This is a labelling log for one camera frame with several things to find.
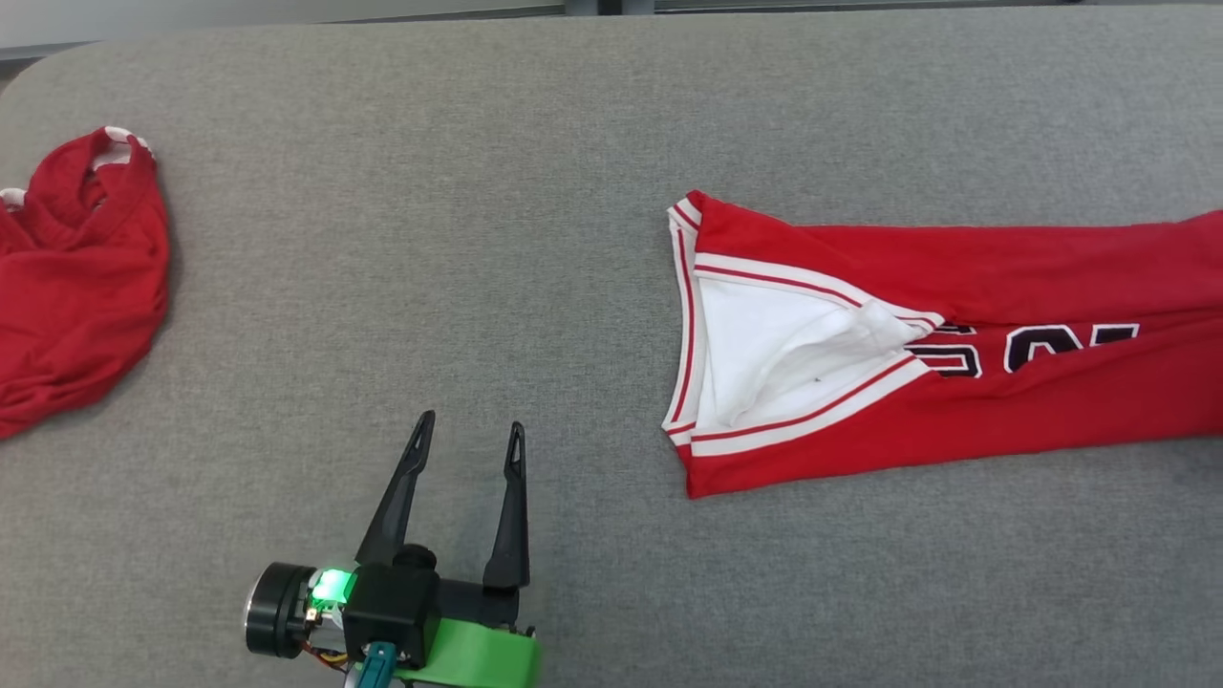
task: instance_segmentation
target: red jersey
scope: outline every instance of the red jersey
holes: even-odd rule
[[[144,139],[104,127],[0,191],[0,439],[97,402],[166,308],[166,215]]]
[[[793,226],[693,191],[664,430],[702,497],[1223,431],[1223,210],[1118,227]]]

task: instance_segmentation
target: green mount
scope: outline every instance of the green mount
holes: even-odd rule
[[[419,671],[396,670],[395,678],[461,688],[532,688],[541,654],[534,638],[443,618],[428,664]]]

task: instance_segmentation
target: gray fabric surface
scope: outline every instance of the gray fabric surface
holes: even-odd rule
[[[174,35],[0,99],[0,185],[103,123],[174,220],[157,347],[0,444],[0,684],[334,687],[246,654],[273,561],[411,535],[476,578],[527,426],[547,687],[1218,686],[1216,440],[689,502],[663,209],[1131,222],[1221,204],[1223,12],[895,11]],[[327,483],[320,477],[342,477]]]

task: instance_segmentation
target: printed number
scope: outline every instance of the printed number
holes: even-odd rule
[[[976,334],[972,326],[944,324],[934,329],[939,334]],[[1139,335],[1137,323],[1108,323],[1091,325],[1088,347],[1124,341]],[[1020,326],[1007,334],[1007,352],[1003,369],[1015,373],[1036,358],[1037,352],[1066,354],[1082,349],[1082,341],[1065,324],[1038,324]],[[981,378],[983,368],[977,348],[971,343],[910,343],[905,347],[931,370],[944,378]]]
[[[963,324],[945,323],[934,328],[934,331],[939,334],[976,334],[977,328],[967,326]]]
[[[1068,354],[1082,349],[1082,342],[1074,330],[1064,324],[1021,326],[1007,334],[1007,360],[1003,368],[1015,373],[1036,358],[1037,349],[1051,354]]]
[[[981,378],[981,357],[971,343],[910,343],[905,349],[943,378]]]
[[[1093,324],[1091,325],[1091,346],[1098,347],[1101,343],[1124,341],[1139,335],[1137,323],[1126,324]]]

